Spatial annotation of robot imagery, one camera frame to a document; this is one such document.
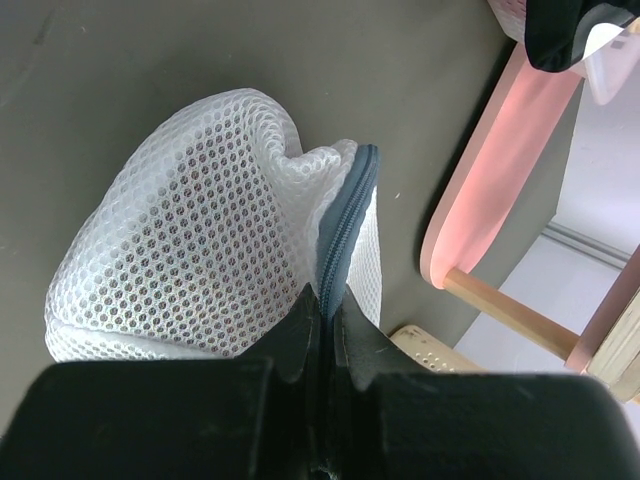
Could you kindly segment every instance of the beige perforated object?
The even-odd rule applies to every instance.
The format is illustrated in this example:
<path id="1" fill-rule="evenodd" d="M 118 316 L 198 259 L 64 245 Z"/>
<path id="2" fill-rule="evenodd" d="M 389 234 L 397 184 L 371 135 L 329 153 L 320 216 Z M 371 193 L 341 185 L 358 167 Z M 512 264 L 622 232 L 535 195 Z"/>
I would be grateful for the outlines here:
<path id="1" fill-rule="evenodd" d="M 437 373 L 486 371 L 415 325 L 402 327 L 391 341 L 420 365 Z"/>
<path id="2" fill-rule="evenodd" d="M 315 278 L 319 222 L 357 144 L 303 153 L 274 100 L 237 90 L 163 123 L 131 156 L 51 283 L 58 361 L 234 356 Z M 380 315 L 375 195 L 348 283 Z"/>

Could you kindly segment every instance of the zipper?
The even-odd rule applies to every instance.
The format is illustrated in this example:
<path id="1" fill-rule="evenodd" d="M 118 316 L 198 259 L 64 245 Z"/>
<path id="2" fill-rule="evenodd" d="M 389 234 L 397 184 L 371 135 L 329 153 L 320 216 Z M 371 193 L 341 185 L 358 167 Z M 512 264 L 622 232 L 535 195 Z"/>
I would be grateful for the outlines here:
<path id="1" fill-rule="evenodd" d="M 319 252 L 324 254 L 318 282 L 320 312 L 324 318 L 331 319 L 342 303 L 351 254 L 371 202 L 373 189 L 377 184 L 379 165 L 378 147 L 359 146 L 351 171 L 330 207 L 332 211 L 328 210 L 328 215 L 325 214 L 325 218 L 329 217 L 330 225 L 323 225 L 321 222 L 321 235 L 326 235 L 333 230 L 332 240 L 326 252 Z"/>

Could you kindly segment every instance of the zipper teeth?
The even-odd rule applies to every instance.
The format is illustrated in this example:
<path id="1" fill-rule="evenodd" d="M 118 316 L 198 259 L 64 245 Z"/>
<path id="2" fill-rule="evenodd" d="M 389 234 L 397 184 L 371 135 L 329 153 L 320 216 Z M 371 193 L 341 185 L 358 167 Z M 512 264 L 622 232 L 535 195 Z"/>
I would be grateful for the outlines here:
<path id="1" fill-rule="evenodd" d="M 323 292 L 323 298 L 321 302 L 321 306 L 323 310 L 326 311 L 329 302 L 329 298 L 331 296 L 331 288 L 333 287 L 333 278 L 335 274 L 335 270 L 340 263 L 339 260 L 342 257 L 342 252 L 344 250 L 344 244 L 349 237 L 349 234 L 353 230 L 353 213 L 354 210 L 360 205 L 362 196 L 366 191 L 368 191 L 369 185 L 371 184 L 372 178 L 374 177 L 374 168 L 371 168 L 371 158 L 372 158 L 373 146 L 368 146 L 367 159 L 366 162 L 368 165 L 365 167 L 365 175 L 363 175 L 356 187 L 353 190 L 353 193 L 349 197 L 349 201 L 347 202 L 347 206 L 344 209 L 343 214 L 340 217 L 340 222 L 338 223 L 337 235 L 331 242 L 331 246 L 329 247 L 329 252 L 327 253 L 327 261 L 325 262 L 324 272 L 322 274 L 322 281 L 320 282 L 320 291 Z"/>

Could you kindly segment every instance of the gray table surface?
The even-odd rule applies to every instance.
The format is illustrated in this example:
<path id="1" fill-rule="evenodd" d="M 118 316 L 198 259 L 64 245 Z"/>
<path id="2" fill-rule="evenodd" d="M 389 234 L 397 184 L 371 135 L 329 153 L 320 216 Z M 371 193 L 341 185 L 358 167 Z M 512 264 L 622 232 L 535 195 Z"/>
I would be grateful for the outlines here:
<path id="1" fill-rule="evenodd" d="M 0 431 L 51 362 L 47 286 L 114 176 L 172 113 L 237 87 L 282 103 L 305 148 L 380 146 L 383 328 L 417 323 L 454 343 L 476 312 L 421 279 L 416 248 L 507 44 L 484 0 L 3 3 Z M 481 278 L 506 278 L 552 215 L 576 111 Z"/>

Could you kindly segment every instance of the translucent plastic container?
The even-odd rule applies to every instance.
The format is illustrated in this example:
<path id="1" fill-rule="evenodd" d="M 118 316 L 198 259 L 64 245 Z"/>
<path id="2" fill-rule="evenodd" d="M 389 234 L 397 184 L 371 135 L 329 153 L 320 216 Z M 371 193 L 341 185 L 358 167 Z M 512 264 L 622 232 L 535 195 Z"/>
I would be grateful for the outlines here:
<path id="1" fill-rule="evenodd" d="M 488 0 L 504 33 L 524 43 L 526 0 Z M 571 71 L 585 77 L 596 103 L 604 105 L 624 85 L 640 58 L 640 35 L 617 25 L 596 25 L 589 33 L 581 62 Z"/>

